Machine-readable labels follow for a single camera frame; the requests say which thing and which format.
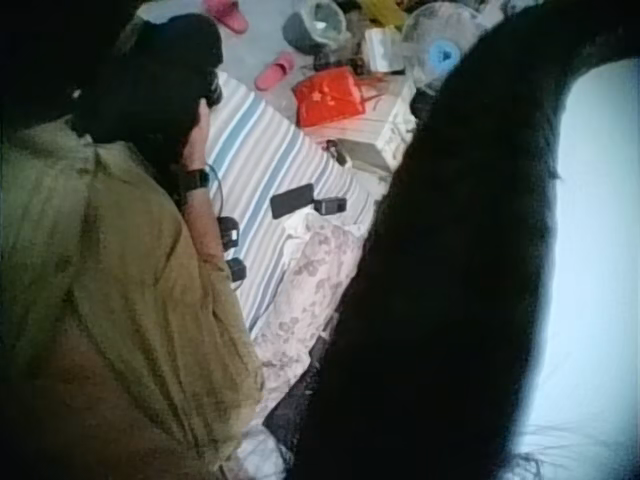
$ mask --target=slipper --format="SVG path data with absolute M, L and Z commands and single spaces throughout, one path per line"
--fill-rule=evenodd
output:
M 249 29 L 249 22 L 234 0 L 204 0 L 207 15 L 219 21 L 233 33 L 241 34 Z
M 291 52 L 283 52 L 256 77 L 256 90 L 264 92 L 275 87 L 284 77 L 289 75 L 295 66 Z

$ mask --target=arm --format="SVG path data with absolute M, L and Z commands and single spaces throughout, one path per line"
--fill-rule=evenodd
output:
M 191 132 L 182 156 L 181 165 L 186 171 L 204 169 L 207 166 L 205 147 L 209 135 L 209 109 L 204 100 L 200 100 L 198 116 L 198 124 Z M 200 258 L 206 263 L 224 261 L 220 229 L 209 191 L 200 188 L 187 193 L 182 213 Z

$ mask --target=bedding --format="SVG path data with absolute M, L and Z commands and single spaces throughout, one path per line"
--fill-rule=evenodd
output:
M 218 214 L 240 224 L 239 245 L 227 258 L 239 257 L 247 266 L 247 278 L 235 288 L 255 339 L 286 267 L 287 217 L 271 218 L 271 196 L 313 183 L 316 198 L 347 198 L 347 211 L 331 217 L 332 222 L 363 229 L 371 222 L 374 199 L 351 170 L 339 166 L 258 94 L 222 72 L 220 84 L 223 100 L 212 111 L 207 143 L 214 173 L 210 193 Z
M 265 373 L 263 401 L 224 472 L 276 479 L 284 450 L 261 422 L 309 364 L 308 351 L 355 271 L 375 199 L 258 94 L 225 73 L 220 85 L 207 144 L 210 194 L 218 214 L 240 224 L 239 245 L 227 258 L 247 265 L 235 288 Z M 316 198 L 346 197 L 347 211 L 320 217 L 304 209 L 274 220 L 271 196 L 306 183 Z

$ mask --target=black watch strap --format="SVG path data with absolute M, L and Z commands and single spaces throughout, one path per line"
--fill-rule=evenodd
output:
M 178 174 L 178 182 L 180 184 L 180 192 L 182 195 L 186 195 L 192 190 L 208 188 L 209 173 L 203 168 L 188 172 L 181 170 Z

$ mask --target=striped bed sheet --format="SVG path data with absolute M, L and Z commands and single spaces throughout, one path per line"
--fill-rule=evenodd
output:
M 239 246 L 227 258 L 239 257 L 247 265 L 247 278 L 236 288 L 255 337 L 285 273 L 286 217 L 273 220 L 271 196 L 313 183 L 316 198 L 347 197 L 347 211 L 333 217 L 344 226 L 368 225 L 374 199 L 350 169 L 340 167 L 258 94 L 225 73 L 220 83 L 224 98 L 211 114 L 207 162 L 222 184 L 221 214 L 240 223 Z M 210 194 L 218 212 L 220 190 L 213 175 Z

